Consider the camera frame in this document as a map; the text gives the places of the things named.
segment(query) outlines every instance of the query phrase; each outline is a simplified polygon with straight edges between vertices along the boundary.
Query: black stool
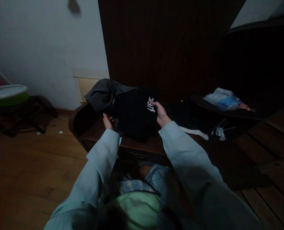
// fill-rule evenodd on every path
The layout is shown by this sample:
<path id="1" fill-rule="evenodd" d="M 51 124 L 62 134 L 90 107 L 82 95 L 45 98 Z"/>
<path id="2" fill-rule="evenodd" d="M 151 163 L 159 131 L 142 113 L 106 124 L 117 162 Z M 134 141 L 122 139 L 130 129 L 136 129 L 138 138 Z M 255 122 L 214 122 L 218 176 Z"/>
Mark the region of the black stool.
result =
<path id="1" fill-rule="evenodd" d="M 26 111 L 32 107 L 35 103 L 39 104 L 39 108 L 32 114 L 27 114 Z M 17 129 L 34 127 L 37 131 L 44 134 L 46 131 L 39 127 L 35 122 L 34 118 L 40 113 L 49 113 L 54 118 L 58 117 L 58 112 L 53 108 L 49 107 L 39 96 L 30 96 L 29 99 L 21 104 L 14 106 L 0 106 L 0 116 L 17 116 L 20 120 L 13 124 L 11 127 L 5 127 L 0 123 L 0 131 L 9 137 L 15 137 Z M 28 127 L 16 127 L 21 122 L 27 123 Z"/>

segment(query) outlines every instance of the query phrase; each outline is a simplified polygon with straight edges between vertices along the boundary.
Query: white wall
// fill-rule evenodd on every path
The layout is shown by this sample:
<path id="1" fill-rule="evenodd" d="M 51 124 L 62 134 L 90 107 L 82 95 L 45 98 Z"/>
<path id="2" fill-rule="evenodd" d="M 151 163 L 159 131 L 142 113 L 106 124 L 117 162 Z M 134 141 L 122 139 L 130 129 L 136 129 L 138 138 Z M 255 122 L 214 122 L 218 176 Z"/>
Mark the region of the white wall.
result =
<path id="1" fill-rule="evenodd" d="M 75 69 L 108 75 L 97 0 L 77 2 L 79 18 L 66 0 L 0 0 L 0 71 L 31 95 L 70 110 L 80 105 Z"/>
<path id="2" fill-rule="evenodd" d="M 267 20 L 284 0 L 246 0 L 231 28 Z"/>

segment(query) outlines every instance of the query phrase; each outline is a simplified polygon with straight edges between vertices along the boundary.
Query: clothing pile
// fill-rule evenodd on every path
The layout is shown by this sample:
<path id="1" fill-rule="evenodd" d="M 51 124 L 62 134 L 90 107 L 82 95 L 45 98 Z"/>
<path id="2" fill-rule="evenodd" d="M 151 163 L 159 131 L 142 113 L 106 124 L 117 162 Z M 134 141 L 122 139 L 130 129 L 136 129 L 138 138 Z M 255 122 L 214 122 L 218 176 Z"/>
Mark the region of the clothing pile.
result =
<path id="1" fill-rule="evenodd" d="M 104 111 L 119 118 L 118 131 L 128 137 L 144 141 L 158 131 L 157 107 L 151 104 L 158 101 L 158 94 L 152 89 L 129 87 L 111 79 L 101 79 L 84 98 L 96 112 Z M 208 136 L 200 131 L 199 125 L 192 119 L 189 106 L 162 105 L 184 132 L 208 140 Z"/>
<path id="2" fill-rule="evenodd" d="M 118 131 L 128 137 L 145 140 L 157 131 L 157 108 L 151 103 L 158 96 L 149 88 L 128 87 L 102 79 L 84 97 L 96 112 L 106 110 L 119 118 Z"/>

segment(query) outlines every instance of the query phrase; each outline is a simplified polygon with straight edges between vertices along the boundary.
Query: white cloth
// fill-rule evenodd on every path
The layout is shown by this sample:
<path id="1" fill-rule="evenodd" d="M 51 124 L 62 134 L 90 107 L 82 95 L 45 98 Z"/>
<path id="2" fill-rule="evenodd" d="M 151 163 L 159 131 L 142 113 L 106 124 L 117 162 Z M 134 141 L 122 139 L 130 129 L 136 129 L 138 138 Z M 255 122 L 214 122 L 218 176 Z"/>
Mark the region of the white cloth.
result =
<path id="1" fill-rule="evenodd" d="M 201 136 L 202 138 L 204 138 L 204 139 L 207 140 L 207 141 L 208 141 L 208 139 L 209 139 L 209 137 L 208 137 L 207 134 L 202 133 L 202 132 L 201 132 L 200 130 L 198 130 L 198 129 L 187 129 L 187 128 L 184 128 L 184 127 L 181 127 L 181 126 L 180 126 L 180 129 L 181 129 L 182 131 L 184 131 L 185 133 L 190 133 L 190 134 L 194 134 L 194 135 L 199 135 L 199 136 Z"/>
<path id="2" fill-rule="evenodd" d="M 225 141 L 225 134 L 224 134 L 224 130 L 222 128 L 217 128 L 216 129 L 216 135 L 220 137 L 221 141 Z"/>

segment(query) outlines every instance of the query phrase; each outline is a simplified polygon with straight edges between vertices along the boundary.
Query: light blue sleeve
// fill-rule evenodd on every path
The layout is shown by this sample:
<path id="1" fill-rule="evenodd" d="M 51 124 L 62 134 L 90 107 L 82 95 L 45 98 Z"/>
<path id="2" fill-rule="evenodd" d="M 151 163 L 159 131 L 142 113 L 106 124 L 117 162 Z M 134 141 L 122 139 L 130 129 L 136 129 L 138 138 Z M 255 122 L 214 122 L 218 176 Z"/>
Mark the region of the light blue sleeve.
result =
<path id="1" fill-rule="evenodd" d="M 204 229 L 263 229 L 252 210 L 223 182 L 205 150 L 173 121 L 160 131 L 163 146 Z"/>
<path id="2" fill-rule="evenodd" d="M 98 200 L 117 158 L 120 135 L 106 129 L 87 154 L 87 163 L 71 194 L 53 212 L 44 229 L 92 229 Z"/>

